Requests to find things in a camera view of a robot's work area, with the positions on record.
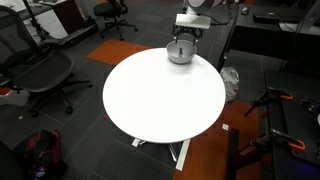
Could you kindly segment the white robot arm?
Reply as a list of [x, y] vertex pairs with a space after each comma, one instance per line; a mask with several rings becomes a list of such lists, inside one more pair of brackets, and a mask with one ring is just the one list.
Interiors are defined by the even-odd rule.
[[204, 13], [223, 0], [184, 0], [183, 12], [176, 15], [175, 23], [172, 28], [174, 41], [177, 42], [182, 34], [191, 35], [193, 43], [203, 37], [203, 31], [211, 26], [211, 18]]

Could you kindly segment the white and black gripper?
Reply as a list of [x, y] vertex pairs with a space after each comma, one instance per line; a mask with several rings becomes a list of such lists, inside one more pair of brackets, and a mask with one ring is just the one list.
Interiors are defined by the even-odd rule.
[[201, 34], [197, 34], [196, 31], [202, 32], [205, 29], [209, 29], [211, 25], [211, 19], [207, 16], [199, 16], [193, 14], [177, 14], [176, 20], [173, 26], [172, 34], [174, 42], [177, 43], [179, 36], [182, 33], [191, 34], [193, 37], [193, 46], [201, 38]]

